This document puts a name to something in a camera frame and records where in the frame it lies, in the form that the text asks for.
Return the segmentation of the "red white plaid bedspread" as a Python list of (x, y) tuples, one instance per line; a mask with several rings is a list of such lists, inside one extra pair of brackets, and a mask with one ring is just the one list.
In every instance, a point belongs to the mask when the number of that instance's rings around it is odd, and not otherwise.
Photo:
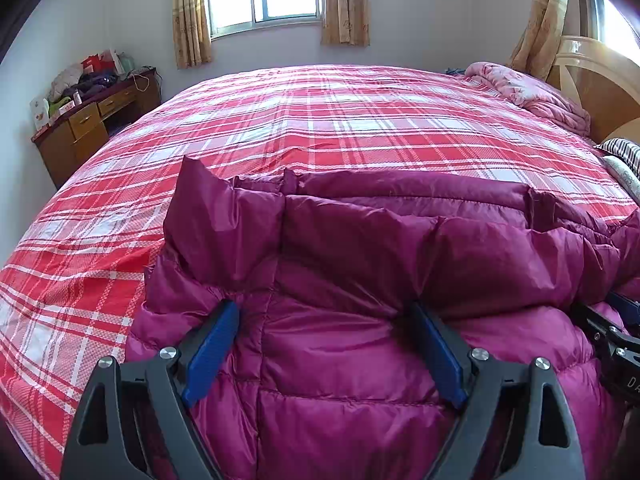
[(426, 171), (525, 184), (606, 222), (638, 211), (588, 139), (480, 78), (318, 65), (200, 82), (85, 162), (2, 268), (1, 416), (42, 478), (61, 474), (98, 359), (130, 361), (186, 159), (226, 181)]

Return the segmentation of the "striped pillow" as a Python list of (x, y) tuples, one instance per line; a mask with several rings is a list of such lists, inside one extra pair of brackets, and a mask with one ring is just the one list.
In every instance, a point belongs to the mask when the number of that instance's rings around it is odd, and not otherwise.
[(597, 145), (601, 152), (615, 156), (637, 176), (640, 176), (640, 146), (624, 138), (608, 139)]

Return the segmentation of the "right beige curtain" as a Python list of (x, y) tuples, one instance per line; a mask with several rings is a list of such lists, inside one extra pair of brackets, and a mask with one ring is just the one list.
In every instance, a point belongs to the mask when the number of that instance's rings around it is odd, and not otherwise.
[(369, 0), (323, 0), (321, 43), (367, 47), (370, 44)]

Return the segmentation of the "white floral pillow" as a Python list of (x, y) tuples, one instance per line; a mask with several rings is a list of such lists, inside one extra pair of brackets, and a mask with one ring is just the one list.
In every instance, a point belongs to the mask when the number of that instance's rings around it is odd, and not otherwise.
[(640, 205), (640, 180), (632, 170), (619, 158), (612, 155), (602, 157), (608, 173), (629, 194), (637, 205)]

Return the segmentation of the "wooden bed headboard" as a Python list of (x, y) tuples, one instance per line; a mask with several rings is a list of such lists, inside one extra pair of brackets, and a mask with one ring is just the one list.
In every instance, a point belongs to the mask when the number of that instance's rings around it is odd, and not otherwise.
[(639, 66), (634, 61), (599, 40), (563, 36), (547, 82), (589, 113), (594, 142), (639, 141)]

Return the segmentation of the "magenta puffer down jacket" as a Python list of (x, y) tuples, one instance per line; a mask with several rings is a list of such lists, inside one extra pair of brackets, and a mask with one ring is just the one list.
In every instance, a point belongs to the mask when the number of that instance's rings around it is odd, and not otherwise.
[(222, 300), (230, 356), (193, 416), (228, 479), (420, 479), (452, 414), (408, 341), (420, 301), (499, 359), (553, 365), (586, 475), (625, 408), (601, 385), (575, 301), (639, 295), (639, 214), (606, 222), (528, 185), (426, 171), (226, 181), (186, 159), (126, 343), (178, 344)]

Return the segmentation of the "pink floral blanket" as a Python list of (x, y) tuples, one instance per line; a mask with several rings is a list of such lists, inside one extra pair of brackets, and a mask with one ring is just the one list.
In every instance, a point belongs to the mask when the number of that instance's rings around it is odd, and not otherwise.
[(472, 63), (465, 76), (480, 78), (512, 104), (539, 118), (578, 136), (590, 136), (589, 113), (544, 81), (491, 62)]

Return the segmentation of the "side window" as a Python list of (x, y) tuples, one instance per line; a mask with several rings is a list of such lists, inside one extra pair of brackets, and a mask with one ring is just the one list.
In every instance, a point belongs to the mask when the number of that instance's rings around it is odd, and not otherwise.
[(578, 0), (580, 34), (639, 64), (639, 34), (610, 0)]

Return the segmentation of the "clutter pile on desk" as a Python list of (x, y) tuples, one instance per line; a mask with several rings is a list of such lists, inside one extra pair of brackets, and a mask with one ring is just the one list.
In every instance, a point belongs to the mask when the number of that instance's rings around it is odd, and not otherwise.
[(88, 103), (115, 84), (136, 80), (148, 70), (152, 70), (152, 66), (137, 66), (131, 56), (114, 49), (90, 55), (81, 63), (68, 66), (52, 80), (43, 96), (37, 96), (29, 103), (36, 133), (43, 133), (52, 126), (71, 105)]

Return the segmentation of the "left beige curtain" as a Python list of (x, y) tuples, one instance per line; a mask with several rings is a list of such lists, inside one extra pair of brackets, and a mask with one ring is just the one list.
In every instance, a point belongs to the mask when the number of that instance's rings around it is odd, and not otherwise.
[(207, 0), (172, 0), (172, 39), (179, 70), (213, 61)]

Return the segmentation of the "brown wooden desk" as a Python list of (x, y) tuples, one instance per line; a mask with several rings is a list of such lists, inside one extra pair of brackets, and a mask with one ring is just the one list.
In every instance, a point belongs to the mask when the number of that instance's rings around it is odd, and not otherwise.
[(113, 136), (157, 108), (161, 100), (160, 76), (155, 67), (145, 67), (38, 131), (32, 143), (55, 188), (60, 188)]

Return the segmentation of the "side beige curtain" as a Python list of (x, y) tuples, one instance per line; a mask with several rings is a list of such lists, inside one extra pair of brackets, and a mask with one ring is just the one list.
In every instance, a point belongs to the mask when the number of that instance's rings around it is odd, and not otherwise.
[(558, 53), (568, 0), (532, 0), (524, 32), (509, 66), (545, 81)]

